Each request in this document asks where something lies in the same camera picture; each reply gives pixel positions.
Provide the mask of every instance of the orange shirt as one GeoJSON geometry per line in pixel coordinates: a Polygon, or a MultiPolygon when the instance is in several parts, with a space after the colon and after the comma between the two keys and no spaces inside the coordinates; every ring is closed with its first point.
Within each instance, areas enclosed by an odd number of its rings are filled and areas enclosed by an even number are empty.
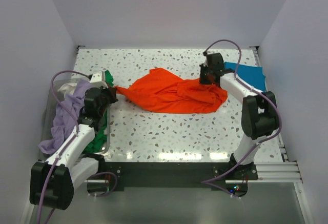
{"type": "Polygon", "coordinates": [[[144,110],[156,113],[211,113],[227,100],[228,94],[216,85],[201,85],[199,79],[186,79],[162,69],[151,69],[131,87],[116,87],[144,110]]]}

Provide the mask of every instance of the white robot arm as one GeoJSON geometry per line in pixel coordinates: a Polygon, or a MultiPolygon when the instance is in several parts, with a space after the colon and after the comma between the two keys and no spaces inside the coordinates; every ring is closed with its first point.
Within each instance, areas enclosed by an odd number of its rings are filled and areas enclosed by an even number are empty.
{"type": "Polygon", "coordinates": [[[108,87],[105,73],[96,72],[89,76],[90,88],[85,93],[85,106],[80,110],[78,128],[64,141],[61,147],[45,162],[36,162],[31,170],[30,202],[38,204],[51,166],[54,165],[51,183],[44,194],[44,205],[66,209],[73,199],[74,191],[90,176],[106,170],[104,157],[85,155],[79,161],[84,148],[94,139],[102,127],[104,113],[109,104],[117,101],[116,89],[108,87]]]}

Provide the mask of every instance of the blue towel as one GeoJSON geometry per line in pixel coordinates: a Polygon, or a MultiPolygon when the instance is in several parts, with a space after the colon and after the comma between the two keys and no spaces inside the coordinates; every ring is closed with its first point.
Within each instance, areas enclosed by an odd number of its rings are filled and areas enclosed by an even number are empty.
{"type": "MultiPolygon", "coordinates": [[[[235,70],[236,64],[225,62],[224,66],[226,69],[235,70]]],[[[247,65],[239,65],[238,75],[245,82],[251,86],[265,92],[265,76],[261,67],[252,67],[247,65]]]]}

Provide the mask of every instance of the speckled countertop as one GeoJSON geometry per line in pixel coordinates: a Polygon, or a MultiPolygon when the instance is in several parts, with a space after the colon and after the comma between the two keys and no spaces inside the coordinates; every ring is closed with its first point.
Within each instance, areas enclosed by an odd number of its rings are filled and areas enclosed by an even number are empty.
{"type": "MultiPolygon", "coordinates": [[[[225,62],[237,62],[237,50],[221,52],[225,62]]],[[[183,79],[199,77],[205,58],[201,49],[80,49],[75,71],[109,70],[114,84],[129,87],[161,67],[183,79]]],[[[242,51],[242,64],[256,66],[252,50],[242,51]]],[[[231,95],[210,114],[162,114],[142,110],[118,95],[110,107],[106,161],[229,161],[241,140],[241,104],[231,95]]],[[[281,162],[278,140],[264,143],[256,162],[281,162]]]]}

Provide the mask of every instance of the purple cable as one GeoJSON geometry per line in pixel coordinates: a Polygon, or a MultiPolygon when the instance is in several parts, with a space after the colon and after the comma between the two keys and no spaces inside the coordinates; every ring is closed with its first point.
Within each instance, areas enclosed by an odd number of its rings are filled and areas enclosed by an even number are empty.
{"type": "Polygon", "coordinates": [[[275,106],[275,104],[270,100],[268,99],[264,94],[262,94],[261,92],[258,92],[252,88],[250,88],[248,85],[246,85],[244,82],[242,82],[239,78],[238,78],[238,75],[237,75],[237,70],[238,70],[238,67],[240,65],[240,61],[241,61],[241,48],[239,47],[239,45],[237,45],[235,42],[229,40],[229,39],[220,39],[220,40],[217,40],[216,42],[212,43],[210,46],[207,47],[207,49],[205,50],[205,52],[207,52],[214,44],[218,43],[218,42],[230,42],[232,44],[234,44],[237,48],[238,48],[238,51],[239,51],[239,59],[238,59],[238,62],[237,62],[237,65],[236,65],[236,68],[235,68],[235,79],[236,81],[238,81],[238,83],[240,83],[242,86],[244,86],[245,88],[247,88],[248,90],[250,90],[251,92],[254,92],[256,93],[257,95],[261,96],[262,98],[264,98],[271,106],[272,108],[275,110],[277,116],[278,116],[278,120],[279,120],[279,128],[277,130],[277,132],[272,135],[272,136],[269,136],[265,139],[262,139],[259,141],[258,145],[254,145],[253,147],[251,147],[251,149],[246,153],[246,155],[235,165],[233,166],[231,169],[229,169],[228,171],[224,172],[223,174],[219,175],[219,176],[216,176],[212,179],[208,179],[208,180],[204,180],[202,181],[201,183],[202,184],[206,184],[206,185],[209,185],[209,186],[212,186],[212,187],[216,187],[220,190],[223,190],[229,194],[231,194],[230,192],[228,192],[227,190],[225,190],[224,188],[220,187],[220,186],[217,186],[215,184],[212,184],[211,182],[213,181],[216,181],[218,179],[221,179],[223,177],[225,177],[226,175],[230,174],[232,171],[234,171],[251,153],[252,151],[254,151],[258,146],[260,146],[263,142],[265,141],[268,141],[276,136],[278,136],[278,134],[280,133],[281,131],[281,126],[282,126],[282,120],[281,120],[281,116],[280,116],[280,113],[277,109],[277,107],[275,106]]]}
{"type": "MultiPolygon", "coordinates": [[[[55,100],[58,102],[59,105],[61,105],[60,103],[60,100],[58,99],[56,93],[55,93],[55,90],[54,90],[54,87],[53,87],[53,83],[54,83],[54,80],[57,76],[59,76],[60,74],[63,74],[63,73],[75,73],[75,74],[80,74],[80,75],[83,75],[85,77],[88,77],[87,75],[85,74],[82,74],[82,73],[79,73],[79,72],[76,72],[76,71],[72,71],[72,70],[65,70],[65,71],[60,71],[58,73],[56,73],[52,79],[51,79],[51,92],[52,92],[52,95],[53,97],[55,98],[55,100]]],[[[45,180],[45,183],[43,185],[43,188],[42,188],[42,191],[41,191],[41,196],[40,196],[40,201],[39,201],[39,208],[37,210],[37,218],[36,218],[36,223],[37,224],[40,224],[40,221],[41,221],[41,212],[42,212],[42,205],[43,205],[43,200],[45,198],[45,193],[46,193],[46,189],[47,189],[47,185],[48,185],[48,182],[49,182],[49,179],[50,179],[50,176],[59,160],[59,157],[64,153],[64,151],[66,150],[66,148],[71,144],[71,142],[76,138],[77,134],[78,134],[78,123],[77,123],[77,120],[75,118],[75,116],[71,113],[71,111],[66,108],[65,106],[61,106],[72,118],[73,120],[75,121],[75,126],[76,126],[76,134],[73,135],[73,137],[67,142],[67,144],[61,149],[61,151],[59,152],[58,154],[58,157],[55,159],[54,163],[52,164],[49,172],[48,172],[48,175],[46,177],[46,180],[45,180]]],[[[51,210],[50,214],[48,215],[47,219],[46,219],[46,222],[45,224],[49,221],[52,213],[54,212],[54,209],[51,210]]]]}
{"type": "Polygon", "coordinates": [[[93,196],[93,197],[105,197],[108,194],[110,194],[112,191],[114,191],[114,189],[116,188],[116,186],[117,186],[117,176],[114,173],[112,173],[112,172],[101,172],[101,173],[97,173],[97,174],[92,175],[90,178],[93,178],[93,177],[99,176],[99,175],[104,175],[104,174],[110,174],[111,176],[114,176],[114,178],[115,178],[115,184],[114,184],[114,186],[108,192],[105,192],[105,193],[103,193],[101,195],[96,195],[96,194],[91,195],[90,194],[91,196],[93,196]]]}

